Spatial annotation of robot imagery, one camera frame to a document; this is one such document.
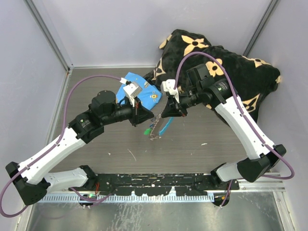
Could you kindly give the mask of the bunch of coloured keys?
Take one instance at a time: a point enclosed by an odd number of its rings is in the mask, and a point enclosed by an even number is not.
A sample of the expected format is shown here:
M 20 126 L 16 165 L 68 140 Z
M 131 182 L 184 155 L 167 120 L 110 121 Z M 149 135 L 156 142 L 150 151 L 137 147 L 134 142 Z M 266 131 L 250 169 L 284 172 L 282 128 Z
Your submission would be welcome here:
M 153 131 L 153 129 L 154 129 L 154 123 L 151 123 L 150 125 L 149 125 L 149 127 L 144 131 L 144 135 L 150 135 L 150 133 Z

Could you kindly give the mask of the white blue large keyring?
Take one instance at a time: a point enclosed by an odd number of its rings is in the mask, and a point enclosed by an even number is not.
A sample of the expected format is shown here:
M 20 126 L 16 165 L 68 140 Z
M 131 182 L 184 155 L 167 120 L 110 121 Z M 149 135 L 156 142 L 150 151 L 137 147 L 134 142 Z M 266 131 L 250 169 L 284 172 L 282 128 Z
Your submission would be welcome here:
M 169 128 L 173 120 L 173 117 L 162 118 L 162 113 L 159 113 L 150 125 L 150 140 L 153 141 L 156 139 L 160 139 L 166 132 L 166 130 Z

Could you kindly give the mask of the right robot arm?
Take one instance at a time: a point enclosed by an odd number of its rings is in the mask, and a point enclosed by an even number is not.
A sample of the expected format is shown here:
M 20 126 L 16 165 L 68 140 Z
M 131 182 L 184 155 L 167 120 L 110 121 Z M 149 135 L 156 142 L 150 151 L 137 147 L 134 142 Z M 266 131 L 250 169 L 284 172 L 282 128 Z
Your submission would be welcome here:
M 161 83 L 161 90 L 167 94 L 167 104 L 161 117 L 180 117 L 187 115 L 187 109 L 197 104 L 208 104 L 230 126 L 243 145 L 247 158 L 237 163 L 223 163 L 213 169 L 211 184 L 215 189 L 223 189 L 230 180 L 245 179 L 255 182 L 269 172 L 286 154 L 282 144 L 276 145 L 258 127 L 247 112 L 239 96 L 234 97 L 226 79 L 215 80 L 200 64 L 187 71 L 190 81 L 186 93 L 174 89 L 175 80 Z

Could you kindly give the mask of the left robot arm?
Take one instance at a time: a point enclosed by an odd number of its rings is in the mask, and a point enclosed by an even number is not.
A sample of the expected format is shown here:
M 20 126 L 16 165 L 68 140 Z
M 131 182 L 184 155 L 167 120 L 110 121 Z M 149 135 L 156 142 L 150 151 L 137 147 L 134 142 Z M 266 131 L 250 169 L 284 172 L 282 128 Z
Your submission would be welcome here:
M 142 106 L 138 97 L 125 98 L 125 103 L 119 105 L 112 91 L 103 90 L 92 99 L 87 111 L 69 123 L 63 135 L 28 160 L 19 164 L 10 162 L 5 168 L 25 205 L 33 205 L 47 193 L 61 189 L 93 190 L 97 176 L 87 165 L 57 173 L 50 170 L 72 152 L 103 134 L 104 126 L 124 120 L 136 126 L 153 117 L 154 114 Z

